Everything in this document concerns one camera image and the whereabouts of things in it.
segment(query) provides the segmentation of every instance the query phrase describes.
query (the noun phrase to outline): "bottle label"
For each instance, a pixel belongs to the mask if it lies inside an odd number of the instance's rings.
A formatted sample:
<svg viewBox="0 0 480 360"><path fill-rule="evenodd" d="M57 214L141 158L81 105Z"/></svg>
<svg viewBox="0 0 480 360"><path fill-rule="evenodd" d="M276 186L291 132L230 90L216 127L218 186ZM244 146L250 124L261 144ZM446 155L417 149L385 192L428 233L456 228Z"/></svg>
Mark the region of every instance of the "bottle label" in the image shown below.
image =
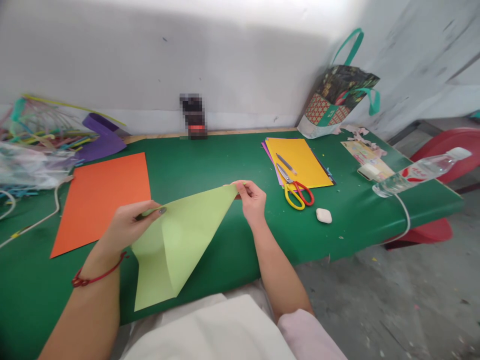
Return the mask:
<svg viewBox="0 0 480 360"><path fill-rule="evenodd" d="M428 175L423 172L422 169L420 169L418 166L415 166L415 164L404 168L401 171L401 175L410 183L418 184L429 180Z"/></svg>

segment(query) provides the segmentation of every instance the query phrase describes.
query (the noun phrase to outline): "plastic bag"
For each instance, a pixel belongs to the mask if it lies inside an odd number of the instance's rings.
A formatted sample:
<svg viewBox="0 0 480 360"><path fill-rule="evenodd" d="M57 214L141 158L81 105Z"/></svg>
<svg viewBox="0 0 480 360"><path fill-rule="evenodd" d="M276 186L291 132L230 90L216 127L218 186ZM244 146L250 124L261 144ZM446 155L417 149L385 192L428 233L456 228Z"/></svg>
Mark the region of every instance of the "plastic bag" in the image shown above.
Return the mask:
<svg viewBox="0 0 480 360"><path fill-rule="evenodd" d="M0 142L0 184L53 189L63 182L77 159L74 151Z"/></svg>

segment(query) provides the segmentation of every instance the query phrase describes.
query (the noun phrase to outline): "scissors blade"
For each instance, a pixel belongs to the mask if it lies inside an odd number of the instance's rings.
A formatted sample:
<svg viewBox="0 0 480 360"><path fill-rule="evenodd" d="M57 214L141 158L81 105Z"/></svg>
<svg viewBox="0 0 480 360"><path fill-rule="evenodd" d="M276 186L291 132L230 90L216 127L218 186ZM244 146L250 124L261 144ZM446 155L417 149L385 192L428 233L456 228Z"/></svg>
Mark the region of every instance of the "scissors blade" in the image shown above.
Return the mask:
<svg viewBox="0 0 480 360"><path fill-rule="evenodd" d="M287 175L287 172L284 170L283 167L280 166L280 164L277 162L276 167L278 168L278 171L280 174L283 176L283 178L286 180L287 183L292 183L292 179Z"/></svg>
<svg viewBox="0 0 480 360"><path fill-rule="evenodd" d="M276 156L278 159L287 167L288 170L290 170L293 175L297 175L297 172L294 170L294 168L285 160L280 154L276 153Z"/></svg>

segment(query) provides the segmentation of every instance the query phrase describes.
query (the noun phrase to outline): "red string bracelet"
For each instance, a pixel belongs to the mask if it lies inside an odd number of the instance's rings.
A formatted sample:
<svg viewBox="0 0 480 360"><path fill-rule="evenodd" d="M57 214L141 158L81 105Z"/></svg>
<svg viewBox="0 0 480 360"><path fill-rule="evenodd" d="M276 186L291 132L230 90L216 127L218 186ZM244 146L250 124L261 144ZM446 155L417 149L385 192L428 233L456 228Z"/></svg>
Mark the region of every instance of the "red string bracelet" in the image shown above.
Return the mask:
<svg viewBox="0 0 480 360"><path fill-rule="evenodd" d="M102 276L96 277L92 280L84 280L84 279L79 278L79 275L80 275L80 273L82 272L82 269L83 269L83 266L82 266L80 268L80 270L78 270L78 272L76 273L73 280L71 281L71 284L73 285L74 288L78 288L78 287L81 287L81 286L87 286L88 284L91 284L91 283L97 282L98 280L103 279L104 277L113 273L115 271L115 269L120 266L120 263L124 260L124 258L129 258L129 256L125 256L126 254L127 254L126 251L122 252L121 255L120 255L120 260L117 262L117 264L112 269L110 269L109 271L104 273Z"/></svg>

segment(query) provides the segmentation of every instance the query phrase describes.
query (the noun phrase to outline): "left hand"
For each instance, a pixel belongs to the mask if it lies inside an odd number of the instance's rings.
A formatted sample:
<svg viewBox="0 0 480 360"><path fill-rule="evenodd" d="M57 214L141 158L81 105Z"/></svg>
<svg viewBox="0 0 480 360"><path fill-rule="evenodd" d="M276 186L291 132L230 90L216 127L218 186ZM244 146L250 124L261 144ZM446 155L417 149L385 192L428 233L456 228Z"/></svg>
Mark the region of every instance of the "left hand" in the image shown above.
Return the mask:
<svg viewBox="0 0 480 360"><path fill-rule="evenodd" d="M108 229L100 238L97 245L101 247L104 252L111 254L121 253L123 249L137 241L161 214L156 210L142 220L138 221L135 217L149 209L155 209L160 206L159 203L153 200L120 206L115 211L115 215L113 215Z"/></svg>

